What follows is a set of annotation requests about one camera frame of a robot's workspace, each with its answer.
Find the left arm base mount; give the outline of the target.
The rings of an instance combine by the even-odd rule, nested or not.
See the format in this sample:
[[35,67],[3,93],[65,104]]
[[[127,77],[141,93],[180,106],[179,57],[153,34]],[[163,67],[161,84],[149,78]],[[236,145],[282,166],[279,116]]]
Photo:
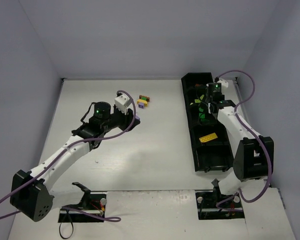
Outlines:
[[[68,204],[66,207],[81,210],[90,215],[105,218],[107,193],[102,191],[92,191],[79,182],[73,182],[73,186],[80,189],[83,195],[80,201]],[[73,210],[61,208],[58,216],[58,223],[103,223],[103,219],[93,218]]]

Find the yellow long lego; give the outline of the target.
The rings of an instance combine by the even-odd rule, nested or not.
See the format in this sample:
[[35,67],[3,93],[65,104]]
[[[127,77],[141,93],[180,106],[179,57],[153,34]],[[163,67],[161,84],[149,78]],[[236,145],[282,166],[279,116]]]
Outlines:
[[216,140],[218,138],[217,134],[214,132],[214,133],[211,133],[211,134],[208,134],[208,135],[205,135],[205,136],[202,136],[199,138],[199,141],[201,143],[207,143],[207,142],[210,142],[210,141],[213,141],[213,140]]

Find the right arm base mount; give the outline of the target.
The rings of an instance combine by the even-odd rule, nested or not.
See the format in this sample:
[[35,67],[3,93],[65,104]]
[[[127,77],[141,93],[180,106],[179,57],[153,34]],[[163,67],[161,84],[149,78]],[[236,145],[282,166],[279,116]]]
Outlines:
[[219,181],[212,181],[212,190],[196,190],[195,199],[199,220],[244,219],[245,214],[239,194],[221,194]]

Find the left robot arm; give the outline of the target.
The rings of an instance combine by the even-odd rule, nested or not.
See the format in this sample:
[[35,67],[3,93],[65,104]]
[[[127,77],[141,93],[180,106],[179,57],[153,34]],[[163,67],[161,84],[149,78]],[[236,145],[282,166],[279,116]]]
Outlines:
[[61,194],[52,192],[54,184],[76,161],[108,140],[108,132],[119,128],[124,134],[140,124],[134,101],[124,94],[115,98],[113,106],[101,101],[92,102],[89,107],[94,109],[93,116],[88,122],[81,119],[81,126],[72,131],[60,149],[28,172],[19,170],[13,176],[10,204],[34,222],[41,221],[55,208],[82,211],[88,207],[91,191],[83,184],[73,182],[83,191],[82,196],[74,198],[78,203],[57,203]]

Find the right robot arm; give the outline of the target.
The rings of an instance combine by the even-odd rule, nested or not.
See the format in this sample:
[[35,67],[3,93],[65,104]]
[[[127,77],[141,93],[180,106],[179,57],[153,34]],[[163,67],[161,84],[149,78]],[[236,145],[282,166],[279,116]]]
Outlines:
[[221,81],[206,85],[204,102],[208,111],[230,133],[234,140],[232,170],[218,182],[223,195],[242,194],[242,187],[250,180],[267,178],[262,191],[253,199],[241,199],[253,203],[265,193],[274,170],[274,141],[254,130],[238,112],[239,105],[225,99]]

